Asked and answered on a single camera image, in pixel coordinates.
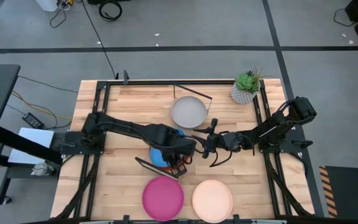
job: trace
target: wooden table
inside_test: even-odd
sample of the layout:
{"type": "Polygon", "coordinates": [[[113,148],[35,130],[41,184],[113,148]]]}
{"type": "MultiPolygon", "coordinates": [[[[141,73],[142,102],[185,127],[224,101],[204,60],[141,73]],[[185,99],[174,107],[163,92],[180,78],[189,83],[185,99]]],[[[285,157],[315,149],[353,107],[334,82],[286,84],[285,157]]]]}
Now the wooden table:
{"type": "MultiPolygon", "coordinates": [[[[97,81],[82,81],[75,106],[71,130],[80,130],[86,116],[91,112],[97,81]]],[[[279,79],[265,79],[270,110],[273,113],[284,101],[285,96],[279,79]]],[[[187,85],[188,88],[213,97],[207,120],[200,126],[209,126],[212,118],[219,120],[216,132],[252,129],[257,125],[253,103],[238,105],[230,97],[231,85],[187,85]]],[[[191,93],[176,88],[177,97],[191,93]]],[[[259,105],[263,111],[262,97],[259,105]]],[[[140,124],[163,123],[174,126],[170,117],[173,102],[172,85],[120,85],[113,86],[109,93],[107,114],[117,119],[140,124]]],[[[150,161],[149,147],[142,140],[115,133],[106,137],[105,153],[101,156],[93,202],[92,220],[122,220],[123,215],[131,219],[150,220],[142,207],[142,191],[157,175],[135,161],[135,156],[150,161]]],[[[219,151],[219,161],[228,156],[219,151]]],[[[311,197],[303,165],[288,154],[282,154],[282,166],[288,188],[304,208],[313,213],[311,197]]],[[[202,159],[195,154],[188,172],[179,180],[185,192],[185,205],[176,218],[200,219],[191,204],[195,187],[204,180],[215,179],[226,184],[233,196],[233,214],[240,218],[273,218],[273,209],[267,182],[263,155],[258,151],[241,151],[233,154],[227,163],[210,168],[215,159],[211,154],[202,159]]],[[[70,201],[78,188],[83,156],[68,161],[60,173],[51,217],[58,215],[70,201]]],[[[276,186],[280,211],[283,214],[282,195],[276,186]]],[[[88,191],[84,194],[81,215],[85,215],[88,191]]]]}

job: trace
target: blue object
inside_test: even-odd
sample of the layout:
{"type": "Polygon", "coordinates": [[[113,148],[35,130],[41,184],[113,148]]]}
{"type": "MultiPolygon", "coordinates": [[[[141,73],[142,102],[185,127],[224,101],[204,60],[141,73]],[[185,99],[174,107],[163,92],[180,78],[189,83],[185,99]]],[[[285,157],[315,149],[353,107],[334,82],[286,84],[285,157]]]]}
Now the blue object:
{"type": "MultiPolygon", "coordinates": [[[[178,129],[178,132],[180,135],[185,135],[185,133],[180,129],[178,129]]],[[[152,163],[158,167],[169,167],[168,163],[162,159],[161,151],[154,147],[150,149],[150,159],[152,163]]]]}

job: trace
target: gray bowl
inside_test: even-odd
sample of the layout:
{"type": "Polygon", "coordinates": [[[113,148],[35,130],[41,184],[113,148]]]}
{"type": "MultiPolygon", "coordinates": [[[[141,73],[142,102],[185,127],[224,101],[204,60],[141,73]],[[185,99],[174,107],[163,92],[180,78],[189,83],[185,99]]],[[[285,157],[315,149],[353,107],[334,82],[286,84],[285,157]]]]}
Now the gray bowl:
{"type": "Polygon", "coordinates": [[[173,102],[171,117],[183,128],[195,128],[201,125],[207,115],[205,104],[197,97],[183,96],[173,102]]]}

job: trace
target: white container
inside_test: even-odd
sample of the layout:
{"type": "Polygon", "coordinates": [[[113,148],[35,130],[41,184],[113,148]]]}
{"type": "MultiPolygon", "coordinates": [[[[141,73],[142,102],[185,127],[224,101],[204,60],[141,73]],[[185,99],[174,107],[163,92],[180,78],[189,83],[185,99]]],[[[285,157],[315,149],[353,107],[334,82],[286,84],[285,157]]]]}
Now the white container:
{"type": "Polygon", "coordinates": [[[37,0],[37,3],[47,12],[54,12],[57,9],[56,0],[37,0]]]}

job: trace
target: pink plate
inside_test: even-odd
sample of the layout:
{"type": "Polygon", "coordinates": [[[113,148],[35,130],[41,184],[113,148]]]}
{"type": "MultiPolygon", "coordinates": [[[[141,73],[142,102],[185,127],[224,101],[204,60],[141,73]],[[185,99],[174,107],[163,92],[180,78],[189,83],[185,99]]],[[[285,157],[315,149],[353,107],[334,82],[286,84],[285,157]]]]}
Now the pink plate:
{"type": "Polygon", "coordinates": [[[169,177],[152,179],[144,188],[144,210],[157,221],[167,221],[178,215],[184,203],[180,184],[169,177]]]}

